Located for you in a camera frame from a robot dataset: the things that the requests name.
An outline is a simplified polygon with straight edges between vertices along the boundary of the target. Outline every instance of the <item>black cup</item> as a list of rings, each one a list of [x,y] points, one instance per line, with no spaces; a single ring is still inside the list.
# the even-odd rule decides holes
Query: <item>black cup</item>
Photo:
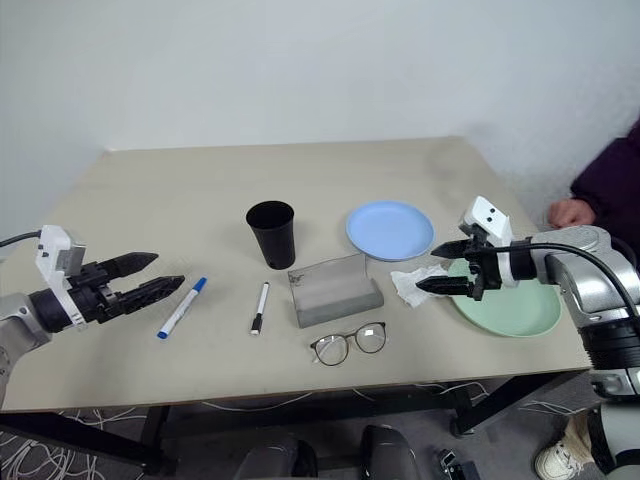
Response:
[[[251,207],[247,223],[253,230],[267,265],[284,270],[296,261],[293,244],[293,208],[271,200]]]

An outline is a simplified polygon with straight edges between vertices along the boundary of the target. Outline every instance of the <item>hand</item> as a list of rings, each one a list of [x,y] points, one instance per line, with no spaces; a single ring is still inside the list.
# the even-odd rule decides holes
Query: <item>hand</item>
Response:
[[[591,206],[577,198],[560,200],[549,208],[549,223],[556,228],[591,225],[595,220],[596,214]]]

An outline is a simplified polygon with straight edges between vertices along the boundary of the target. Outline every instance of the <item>black marker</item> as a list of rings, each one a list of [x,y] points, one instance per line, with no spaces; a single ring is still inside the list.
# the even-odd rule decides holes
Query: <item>black marker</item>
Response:
[[[260,294],[260,302],[258,302],[258,312],[256,318],[251,324],[251,335],[260,335],[262,329],[262,314],[264,313],[264,304],[267,303],[267,293],[269,293],[269,282],[264,282],[262,293]]]

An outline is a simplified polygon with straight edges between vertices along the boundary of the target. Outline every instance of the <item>blue marker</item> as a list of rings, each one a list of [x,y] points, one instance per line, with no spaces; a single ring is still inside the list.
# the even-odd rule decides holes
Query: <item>blue marker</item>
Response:
[[[191,306],[191,302],[193,302],[193,299],[198,296],[198,294],[200,293],[200,290],[202,290],[202,287],[204,287],[205,283],[207,283],[207,279],[206,277],[202,277],[200,280],[198,280],[198,283],[196,283],[193,286],[193,288],[189,290],[189,293],[187,293],[187,296],[184,297],[184,300],[180,302],[180,305],[178,305],[178,308],[176,308],[173,314],[169,317],[169,320],[167,320],[167,322],[162,326],[162,328],[158,332],[158,338],[165,339],[169,336],[169,334],[171,333],[171,330],[173,330],[173,327],[175,327],[180,321],[180,319],[184,317],[184,314],[187,313],[187,310],[189,310],[189,307]]]

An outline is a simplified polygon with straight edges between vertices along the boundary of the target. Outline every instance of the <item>glasses frame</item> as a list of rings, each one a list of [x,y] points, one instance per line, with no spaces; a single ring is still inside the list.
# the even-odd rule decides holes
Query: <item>glasses frame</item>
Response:
[[[380,348],[378,348],[375,352],[367,352],[366,350],[364,350],[362,348],[362,345],[360,345],[360,343],[358,343],[358,332],[360,330],[362,330],[365,327],[368,327],[370,325],[379,325],[382,327],[382,331],[384,332],[384,342],[382,342],[382,345],[380,345]],[[322,360],[322,358],[320,358],[320,354],[318,353],[318,350],[316,349],[316,346],[318,345],[318,343],[320,342],[320,340],[327,338],[327,337],[340,337],[344,339],[344,343],[347,346],[347,352],[344,355],[344,358],[342,360],[340,360],[338,363],[326,363]],[[347,333],[347,334],[339,334],[339,333],[330,333],[329,335],[325,335],[324,337],[319,338],[318,340],[316,340],[315,342],[313,342],[311,345],[309,345],[313,351],[316,354],[316,358],[318,359],[319,362],[321,362],[323,365],[326,365],[327,367],[335,367],[337,365],[340,365],[341,363],[343,363],[347,357],[349,356],[349,338],[354,337],[354,340],[356,342],[356,345],[358,346],[358,348],[360,349],[360,351],[362,353],[368,353],[370,355],[373,355],[374,353],[378,353],[380,350],[382,350],[384,348],[384,346],[387,344],[387,324],[385,322],[371,322],[371,323],[367,323],[363,326],[361,326],[360,328],[358,328],[356,331],[352,332],[352,333]]]

